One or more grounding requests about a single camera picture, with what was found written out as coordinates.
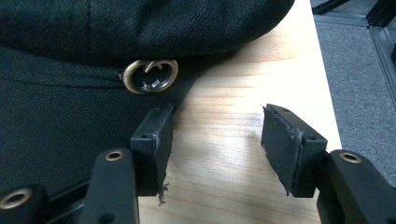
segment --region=gray carpet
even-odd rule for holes
[[[375,2],[351,0],[333,12],[366,15]],[[324,21],[316,26],[343,149],[370,159],[396,187],[396,109],[370,31]]]

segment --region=floor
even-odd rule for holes
[[[389,64],[396,20],[368,28],[364,16],[375,3],[351,0],[315,22],[343,149],[371,160],[396,187],[396,69]]]

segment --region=metal logo emblem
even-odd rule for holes
[[[133,82],[134,72],[141,66],[145,66],[145,73],[148,73],[149,70],[153,67],[158,67],[163,69],[163,64],[168,64],[171,66],[171,74],[164,80],[160,81],[157,79],[151,84],[147,84],[143,82],[143,86],[136,86]],[[172,83],[175,81],[178,73],[178,65],[174,60],[159,60],[159,61],[143,61],[138,60],[134,63],[131,63],[122,74],[122,82],[125,87],[136,94],[146,94],[151,92],[160,92],[169,88]]]

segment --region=oval metal buckle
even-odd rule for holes
[[[151,68],[157,66],[160,69],[163,69],[163,64],[168,64],[171,66],[171,74],[166,80],[160,82],[157,79],[152,84],[147,84],[143,82],[143,86],[136,86],[133,82],[134,72],[141,66],[145,66],[145,73],[148,73]],[[177,62],[174,60],[159,60],[159,61],[143,61],[138,60],[134,63],[131,63],[123,72],[122,74],[122,82],[124,83],[125,87],[136,94],[146,94],[150,92],[160,92],[166,90],[168,87],[172,85],[175,81],[178,73],[178,65]]]

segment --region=wood grain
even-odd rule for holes
[[[341,148],[309,1],[195,82],[174,116],[166,204],[139,198],[141,223],[320,223],[316,200],[287,197],[265,158],[268,103]]]

